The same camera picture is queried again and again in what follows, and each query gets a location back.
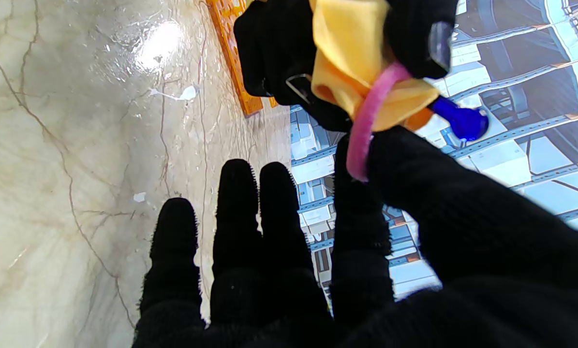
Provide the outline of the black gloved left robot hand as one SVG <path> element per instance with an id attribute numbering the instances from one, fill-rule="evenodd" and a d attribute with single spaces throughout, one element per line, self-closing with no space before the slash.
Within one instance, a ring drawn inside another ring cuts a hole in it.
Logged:
<path id="1" fill-rule="evenodd" d="M 234 24 L 245 89 L 301 105 L 328 131 L 348 132 L 386 68 L 397 82 L 372 130 L 416 131 L 439 96 L 427 79 L 452 65 L 456 0 L 254 0 Z"/>

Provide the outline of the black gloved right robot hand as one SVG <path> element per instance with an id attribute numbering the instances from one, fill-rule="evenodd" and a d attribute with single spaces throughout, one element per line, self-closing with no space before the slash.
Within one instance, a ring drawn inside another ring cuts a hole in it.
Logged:
<path id="1" fill-rule="evenodd" d="M 332 309 L 287 168 L 221 170 L 210 324 L 197 223 L 167 200 L 134 348 L 578 348 L 578 231 L 402 127 L 375 135 L 368 183 L 338 143 Z"/>

